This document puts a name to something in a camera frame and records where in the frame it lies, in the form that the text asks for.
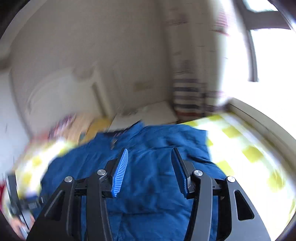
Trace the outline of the person's left hand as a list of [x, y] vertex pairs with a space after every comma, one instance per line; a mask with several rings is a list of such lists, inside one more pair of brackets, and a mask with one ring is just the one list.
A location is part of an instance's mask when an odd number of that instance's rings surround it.
[[21, 222], [18, 218], [12, 218], [10, 224], [19, 238], [22, 240], [27, 239], [29, 230], [23, 222]]

